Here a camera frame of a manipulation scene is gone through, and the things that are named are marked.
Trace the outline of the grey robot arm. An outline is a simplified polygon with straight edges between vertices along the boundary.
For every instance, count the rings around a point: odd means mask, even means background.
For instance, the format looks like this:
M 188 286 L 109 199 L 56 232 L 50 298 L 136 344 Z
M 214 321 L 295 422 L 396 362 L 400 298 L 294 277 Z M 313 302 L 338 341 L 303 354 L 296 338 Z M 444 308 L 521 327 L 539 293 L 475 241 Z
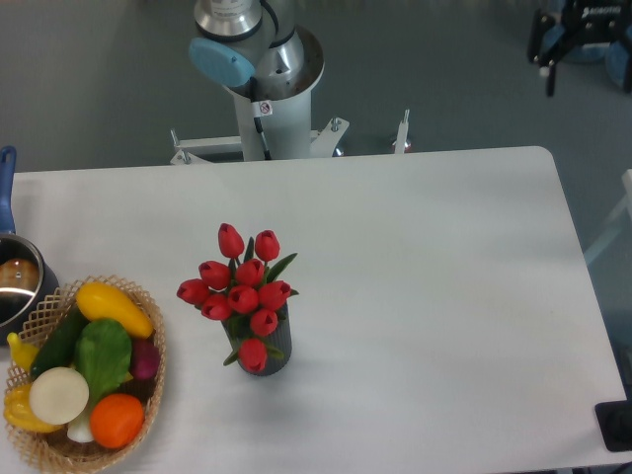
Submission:
M 199 37 L 189 46 L 195 67 L 211 81 L 244 89 L 255 101 L 257 85 L 285 82 L 307 62 L 298 38 L 293 1 L 197 1 Z M 527 60 L 545 78 L 545 94 L 555 93 L 557 64 L 604 60 L 611 80 L 631 92 L 631 3 L 629 1 L 549 1 L 534 12 Z

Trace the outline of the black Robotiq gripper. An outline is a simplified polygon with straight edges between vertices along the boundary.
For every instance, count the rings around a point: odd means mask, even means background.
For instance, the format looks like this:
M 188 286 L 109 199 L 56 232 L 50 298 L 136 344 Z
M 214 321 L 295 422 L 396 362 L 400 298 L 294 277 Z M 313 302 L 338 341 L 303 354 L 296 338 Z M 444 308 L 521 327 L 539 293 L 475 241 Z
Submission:
M 561 11 L 563 29 L 555 29 L 556 18 L 541 9 L 535 11 L 526 57 L 530 63 L 544 63 L 545 95 L 555 93 L 557 62 L 583 63 L 588 60 L 583 46 L 619 43 L 631 52 L 630 1 L 565 1 Z

